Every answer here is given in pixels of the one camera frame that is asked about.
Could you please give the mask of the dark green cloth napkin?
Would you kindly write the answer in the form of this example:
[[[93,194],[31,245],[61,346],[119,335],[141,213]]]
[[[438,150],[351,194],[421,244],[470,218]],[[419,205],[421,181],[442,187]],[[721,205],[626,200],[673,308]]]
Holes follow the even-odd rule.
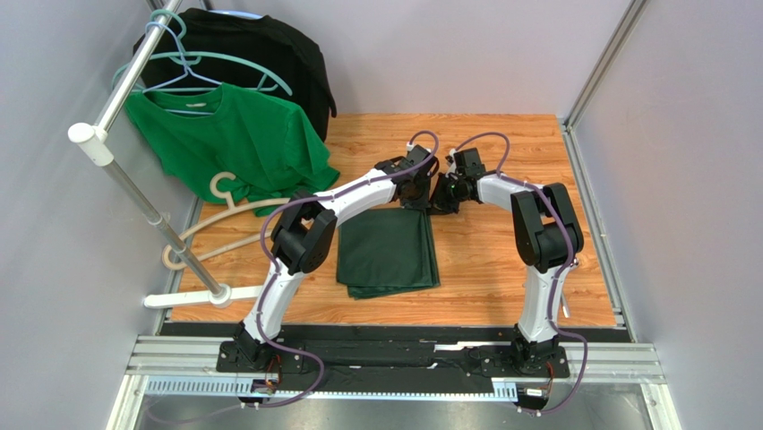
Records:
[[[424,211],[365,211],[339,227],[336,281],[350,297],[371,299],[441,284],[430,216]]]

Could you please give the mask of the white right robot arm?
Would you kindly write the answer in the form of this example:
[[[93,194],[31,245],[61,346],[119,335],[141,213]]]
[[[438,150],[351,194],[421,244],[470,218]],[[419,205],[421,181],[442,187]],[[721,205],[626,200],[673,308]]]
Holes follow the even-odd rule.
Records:
[[[545,186],[506,176],[438,175],[431,205],[443,214],[456,213],[462,202],[488,203],[511,212],[518,254],[527,266],[525,298],[512,359],[539,362],[559,348],[558,313],[563,283],[574,269],[583,246],[577,215],[566,187]]]

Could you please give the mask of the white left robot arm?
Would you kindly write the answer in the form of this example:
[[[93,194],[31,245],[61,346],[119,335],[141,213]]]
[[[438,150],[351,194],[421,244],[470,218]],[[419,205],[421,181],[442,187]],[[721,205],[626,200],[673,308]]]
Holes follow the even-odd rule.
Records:
[[[270,269],[253,310],[234,336],[238,350],[254,362],[273,344],[286,310],[306,274],[328,256],[337,227],[373,207],[428,197],[432,174],[427,168],[406,173],[372,169],[360,178],[326,192],[298,192],[279,209],[266,252]]]

